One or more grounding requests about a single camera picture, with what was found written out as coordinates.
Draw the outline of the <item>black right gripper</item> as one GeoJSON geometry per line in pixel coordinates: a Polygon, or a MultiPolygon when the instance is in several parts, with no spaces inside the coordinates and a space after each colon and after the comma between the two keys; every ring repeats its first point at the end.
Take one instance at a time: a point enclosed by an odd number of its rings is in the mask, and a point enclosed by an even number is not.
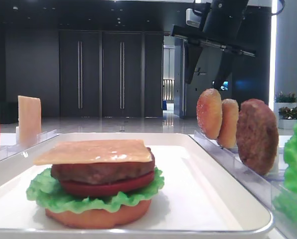
{"type": "Polygon", "coordinates": [[[247,0],[213,0],[193,2],[191,9],[204,13],[199,28],[174,25],[171,36],[186,40],[184,81],[191,84],[203,45],[223,51],[213,88],[221,89],[233,70],[237,55],[256,56],[256,51],[237,41],[238,31],[245,19],[247,0]]]}

